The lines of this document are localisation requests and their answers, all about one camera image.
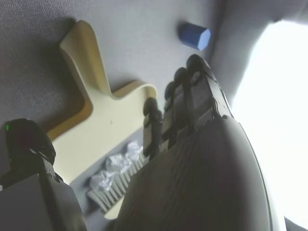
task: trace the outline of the bright white light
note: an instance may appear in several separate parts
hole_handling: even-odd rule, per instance
[[[267,27],[232,109],[278,206],[308,229],[308,26]]]

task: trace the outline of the blue block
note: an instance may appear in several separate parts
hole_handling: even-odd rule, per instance
[[[207,47],[211,38],[209,29],[187,23],[179,31],[180,40],[187,46],[202,51]]]

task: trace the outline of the robotic hand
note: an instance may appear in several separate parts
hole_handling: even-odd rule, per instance
[[[165,113],[144,105],[144,154],[114,231],[283,231],[254,151],[226,97],[197,55],[166,89]],[[55,151],[32,121],[0,131],[0,226],[86,231],[73,190],[53,170]]]

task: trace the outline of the blue object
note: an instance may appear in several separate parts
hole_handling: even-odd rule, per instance
[[[209,29],[187,23],[180,28],[180,40],[187,46],[202,51],[207,47],[211,38]]]

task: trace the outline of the beige dustpan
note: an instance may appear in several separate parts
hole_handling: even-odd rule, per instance
[[[156,98],[153,85],[134,81],[111,92],[92,27],[77,22],[60,44],[85,99],[84,108],[48,132],[55,171],[70,184],[113,147],[142,127],[143,104]]]

